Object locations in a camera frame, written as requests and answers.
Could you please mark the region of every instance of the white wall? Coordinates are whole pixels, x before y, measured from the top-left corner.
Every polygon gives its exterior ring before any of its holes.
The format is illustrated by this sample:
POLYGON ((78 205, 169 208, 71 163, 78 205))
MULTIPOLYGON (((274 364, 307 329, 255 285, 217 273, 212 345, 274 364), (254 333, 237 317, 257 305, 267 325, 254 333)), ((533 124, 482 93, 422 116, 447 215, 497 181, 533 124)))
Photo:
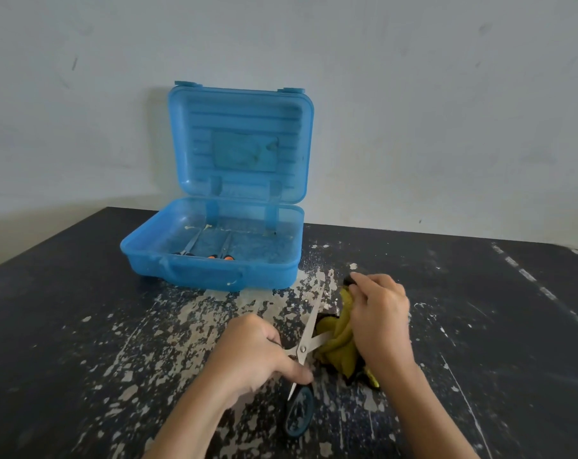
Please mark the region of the white wall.
POLYGON ((0 0, 0 262, 180 196, 175 79, 306 88, 308 222, 578 246, 578 0, 0 0))

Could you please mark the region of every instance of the hand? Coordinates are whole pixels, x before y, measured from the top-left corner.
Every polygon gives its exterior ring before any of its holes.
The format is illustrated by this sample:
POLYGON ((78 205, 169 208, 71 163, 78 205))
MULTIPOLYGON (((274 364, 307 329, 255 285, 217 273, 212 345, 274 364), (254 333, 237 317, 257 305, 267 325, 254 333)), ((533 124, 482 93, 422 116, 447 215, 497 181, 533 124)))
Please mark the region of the hand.
POLYGON ((410 301, 404 287, 385 274, 352 272, 357 285, 350 285, 354 304, 351 326, 355 344, 374 375, 382 377, 415 366, 408 332, 410 301))
POLYGON ((260 388, 274 372, 291 382, 307 385, 312 372, 285 354, 280 335, 272 324, 256 314, 230 321, 212 351, 203 373, 223 377, 230 384, 230 403, 260 388))

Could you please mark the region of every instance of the yellow cloth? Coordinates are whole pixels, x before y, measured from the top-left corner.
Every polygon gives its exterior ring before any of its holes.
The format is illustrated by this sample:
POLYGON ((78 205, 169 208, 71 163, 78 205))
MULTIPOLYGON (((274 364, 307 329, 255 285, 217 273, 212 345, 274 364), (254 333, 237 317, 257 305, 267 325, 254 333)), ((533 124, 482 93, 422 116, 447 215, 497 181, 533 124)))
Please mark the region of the yellow cloth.
MULTIPOLYGON (((351 328, 353 296, 345 287, 340 289, 340 295, 342 296, 340 316, 326 316, 316 323, 317 335, 333 331, 333 338, 316 351, 315 357, 323 364, 333 365, 344 377, 351 378, 359 358, 351 328)), ((369 379, 369 384, 378 388, 380 386, 378 381, 367 367, 365 367, 364 372, 369 379)))

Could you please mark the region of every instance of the scissors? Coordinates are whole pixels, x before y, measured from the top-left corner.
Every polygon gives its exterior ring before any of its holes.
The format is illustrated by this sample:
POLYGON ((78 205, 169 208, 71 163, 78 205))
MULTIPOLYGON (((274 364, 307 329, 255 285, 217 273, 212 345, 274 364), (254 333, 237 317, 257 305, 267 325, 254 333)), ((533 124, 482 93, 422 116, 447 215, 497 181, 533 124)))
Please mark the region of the scissors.
MULTIPOLYGON (((312 307, 310 317, 308 318, 308 322, 306 322, 304 333, 299 343, 290 349, 285 349, 285 354, 295 357, 301 365, 304 365, 306 356, 308 356, 309 353, 333 338, 332 331, 326 331, 315 337, 312 336, 315 330, 316 316, 321 307, 322 296, 323 290, 321 290, 319 298, 312 307)), ((300 385, 296 391, 297 386, 298 385, 294 383, 289 391, 284 424, 285 433, 292 438, 298 438, 308 430, 308 425, 310 425, 312 416, 315 413, 315 397, 312 385, 300 385)))

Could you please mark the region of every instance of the blue plastic box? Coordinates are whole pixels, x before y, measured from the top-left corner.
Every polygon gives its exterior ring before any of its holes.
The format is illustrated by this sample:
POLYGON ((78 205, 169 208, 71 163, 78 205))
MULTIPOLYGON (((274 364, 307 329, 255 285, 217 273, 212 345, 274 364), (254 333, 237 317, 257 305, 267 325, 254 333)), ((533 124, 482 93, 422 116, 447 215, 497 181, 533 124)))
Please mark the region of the blue plastic box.
POLYGON ((306 195, 314 117, 304 90, 176 82, 168 107, 178 180, 189 197, 121 242, 132 269, 192 288, 292 285, 304 227, 293 205, 306 195))

